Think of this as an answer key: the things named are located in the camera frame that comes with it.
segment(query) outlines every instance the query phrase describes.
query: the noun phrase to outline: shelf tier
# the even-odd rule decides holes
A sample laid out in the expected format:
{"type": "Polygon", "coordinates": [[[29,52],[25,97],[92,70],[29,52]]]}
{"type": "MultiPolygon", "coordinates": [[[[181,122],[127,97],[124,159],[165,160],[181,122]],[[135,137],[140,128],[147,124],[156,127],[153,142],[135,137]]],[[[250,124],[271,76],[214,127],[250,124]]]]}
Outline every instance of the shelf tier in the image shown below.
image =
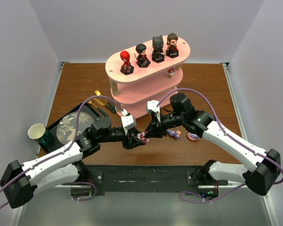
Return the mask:
{"type": "Polygon", "coordinates": [[[137,53],[135,51],[135,46],[125,49],[130,54],[130,63],[132,66],[134,66],[134,72],[129,75],[124,75],[120,72],[121,65],[124,63],[120,57],[120,52],[117,52],[113,54],[109,59],[107,60],[105,64],[106,73],[110,80],[116,82],[116,83],[131,83],[131,82],[137,82],[142,79],[145,79],[147,76],[151,76],[154,74],[157,74],[159,72],[165,71],[170,67],[177,66],[186,61],[186,59],[190,55],[190,46],[189,44],[182,38],[178,38],[177,41],[177,48],[179,50],[179,56],[176,58],[170,58],[166,56],[166,38],[167,36],[163,36],[164,39],[164,55],[165,60],[161,63],[155,63],[151,59],[153,47],[152,47],[152,40],[144,42],[144,44],[147,46],[146,54],[148,59],[151,61],[151,64],[147,68],[140,68],[136,64],[135,55],[137,56],[137,53]]]}
{"type": "Polygon", "coordinates": [[[131,84],[118,84],[118,95],[112,97],[119,103],[134,105],[138,102],[155,96],[167,89],[177,86],[183,79],[183,71],[175,71],[172,78],[168,78],[167,71],[160,72],[155,76],[148,77],[142,81],[131,84]]]}
{"type": "MultiPolygon", "coordinates": [[[[147,101],[150,101],[150,100],[158,100],[160,101],[168,92],[174,90],[174,89],[177,89],[177,87],[173,88],[173,89],[169,89],[169,90],[166,90],[160,94],[157,94],[151,98],[148,98],[148,99],[145,99],[137,104],[134,104],[134,105],[121,105],[122,108],[126,109],[128,113],[130,113],[131,115],[134,116],[134,118],[138,119],[138,118],[141,118],[145,115],[147,115],[146,113],[146,106],[147,106],[147,101]]],[[[170,97],[174,94],[178,93],[177,91],[172,93],[171,95],[169,95],[161,104],[160,104],[160,108],[164,107],[164,106],[167,106],[170,104],[170,97]]],[[[119,116],[123,116],[122,113],[120,112],[119,109],[117,109],[117,114],[119,116]]]]}

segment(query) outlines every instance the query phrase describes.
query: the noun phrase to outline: cup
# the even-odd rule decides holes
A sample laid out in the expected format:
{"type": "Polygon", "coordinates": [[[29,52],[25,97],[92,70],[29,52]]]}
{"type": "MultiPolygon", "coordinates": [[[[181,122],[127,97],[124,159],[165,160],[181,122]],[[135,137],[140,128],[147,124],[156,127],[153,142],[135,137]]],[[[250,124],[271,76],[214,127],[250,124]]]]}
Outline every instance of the cup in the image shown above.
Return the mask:
{"type": "Polygon", "coordinates": [[[40,145],[45,147],[48,147],[54,138],[53,135],[41,123],[32,125],[27,134],[30,139],[37,141],[40,145]]]}

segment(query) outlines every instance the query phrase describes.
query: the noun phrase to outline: figurine head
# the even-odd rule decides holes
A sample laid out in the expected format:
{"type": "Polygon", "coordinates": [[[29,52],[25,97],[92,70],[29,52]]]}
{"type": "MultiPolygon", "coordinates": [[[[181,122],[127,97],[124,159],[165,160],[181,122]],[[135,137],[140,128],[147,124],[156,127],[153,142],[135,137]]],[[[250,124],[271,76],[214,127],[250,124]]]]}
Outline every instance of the figurine head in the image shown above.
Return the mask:
{"type": "Polygon", "coordinates": [[[178,37],[174,33],[170,33],[166,38],[166,43],[171,46],[176,46],[178,37]]]}
{"type": "Polygon", "coordinates": [[[138,44],[135,48],[136,52],[142,56],[146,55],[146,49],[147,47],[144,44],[138,44]]]}
{"type": "Polygon", "coordinates": [[[164,40],[162,38],[162,35],[152,38],[152,47],[156,50],[160,50],[164,47],[164,40]]]}
{"type": "Polygon", "coordinates": [[[121,56],[122,61],[124,62],[130,61],[130,54],[127,51],[122,51],[120,56],[121,56]]]}

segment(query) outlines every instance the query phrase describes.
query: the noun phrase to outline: brown wood surface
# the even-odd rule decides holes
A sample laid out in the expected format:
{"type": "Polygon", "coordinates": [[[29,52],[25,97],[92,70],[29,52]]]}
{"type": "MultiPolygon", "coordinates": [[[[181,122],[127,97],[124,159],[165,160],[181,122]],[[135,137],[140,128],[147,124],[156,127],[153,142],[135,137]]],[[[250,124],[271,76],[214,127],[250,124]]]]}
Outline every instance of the brown wood surface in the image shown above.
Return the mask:
{"type": "MultiPolygon", "coordinates": [[[[221,122],[232,132],[241,136],[223,67],[220,64],[183,64],[183,81],[179,88],[191,88],[205,95],[214,106],[221,122]]],[[[111,97],[105,64],[65,64],[51,109],[48,126],[73,107],[93,96],[95,90],[111,97]]],[[[208,104],[197,94],[184,91],[196,109],[212,113],[208,104]]],[[[112,120],[112,126],[121,125],[120,117],[101,107],[112,120]]],[[[147,115],[137,120],[138,130],[144,131],[150,121],[147,115]]],[[[101,144],[101,149],[83,159],[85,164],[139,164],[139,165],[202,165],[210,159],[224,163],[238,163],[226,151],[215,144],[199,139],[189,141],[187,132],[178,127],[181,137],[151,138],[145,146],[125,150],[121,143],[101,144]]]]}

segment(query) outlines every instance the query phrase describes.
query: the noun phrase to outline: gray wall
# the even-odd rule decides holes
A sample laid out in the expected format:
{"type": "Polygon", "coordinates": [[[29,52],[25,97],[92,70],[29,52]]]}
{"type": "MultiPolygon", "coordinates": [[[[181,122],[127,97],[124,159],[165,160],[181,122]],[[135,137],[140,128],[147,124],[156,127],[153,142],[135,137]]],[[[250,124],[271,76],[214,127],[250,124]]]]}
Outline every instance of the gray wall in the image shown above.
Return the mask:
{"type": "MultiPolygon", "coordinates": [[[[283,0],[265,0],[229,69],[250,142],[278,150],[283,165],[283,0]]],[[[283,184],[271,194],[283,226],[283,184]]]]}
{"type": "MultiPolygon", "coordinates": [[[[29,1],[0,0],[0,178],[9,162],[35,158],[27,130],[46,123],[58,79],[58,58],[29,1]]],[[[0,211],[0,226],[11,212],[0,211]]]]}
{"type": "Polygon", "coordinates": [[[110,55],[175,32],[187,62],[229,62],[264,0],[30,0],[61,61],[110,55]]]}

